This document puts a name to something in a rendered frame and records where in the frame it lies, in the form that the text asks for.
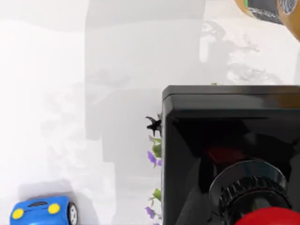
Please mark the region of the plant with purple flowers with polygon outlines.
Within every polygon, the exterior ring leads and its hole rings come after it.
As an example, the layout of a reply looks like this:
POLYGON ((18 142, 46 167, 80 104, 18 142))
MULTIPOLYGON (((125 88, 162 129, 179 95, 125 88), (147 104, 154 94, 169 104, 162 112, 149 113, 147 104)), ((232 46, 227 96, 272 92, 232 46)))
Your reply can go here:
MULTIPOLYGON (((161 128, 161 120, 162 120, 162 114, 157 114, 157 119, 154 119, 153 117, 145 117, 146 119, 149 119, 151 121, 151 124, 147 126, 147 129, 152 130, 153 136, 149 136, 149 140, 152 142, 152 148, 150 151, 147 151, 147 156, 149 161, 153 164, 153 168, 156 166, 162 166, 162 128, 161 128)), ((162 225, 162 216, 155 212, 153 209, 153 205, 155 203, 155 200, 159 201, 161 203, 161 190, 158 188, 155 188, 152 197, 148 199, 151 201, 150 206, 145 207, 145 210, 150 217, 150 219, 154 220, 153 225, 162 225)))

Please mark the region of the black box with red knob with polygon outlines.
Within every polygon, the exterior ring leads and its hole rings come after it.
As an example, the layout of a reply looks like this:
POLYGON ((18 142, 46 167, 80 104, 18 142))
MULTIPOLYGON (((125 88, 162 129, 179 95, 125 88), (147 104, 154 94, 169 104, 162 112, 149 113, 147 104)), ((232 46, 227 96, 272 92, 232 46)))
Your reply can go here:
POLYGON ((300 223, 300 86, 168 86, 162 107, 163 225, 300 223))

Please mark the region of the blue toy car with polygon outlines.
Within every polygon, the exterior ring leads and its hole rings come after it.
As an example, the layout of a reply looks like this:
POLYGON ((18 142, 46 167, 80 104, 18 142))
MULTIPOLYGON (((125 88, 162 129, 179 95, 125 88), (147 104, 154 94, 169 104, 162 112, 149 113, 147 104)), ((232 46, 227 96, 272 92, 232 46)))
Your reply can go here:
POLYGON ((79 213, 66 195, 31 199, 14 206, 9 225, 79 225, 79 213))

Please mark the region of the golden brown and grey vessel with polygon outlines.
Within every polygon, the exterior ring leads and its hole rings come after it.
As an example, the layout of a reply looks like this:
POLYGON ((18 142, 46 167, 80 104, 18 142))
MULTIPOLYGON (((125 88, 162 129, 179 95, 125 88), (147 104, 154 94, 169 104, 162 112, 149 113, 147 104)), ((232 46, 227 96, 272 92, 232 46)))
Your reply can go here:
POLYGON ((300 41, 300 0, 234 0, 246 15, 285 26, 300 41))

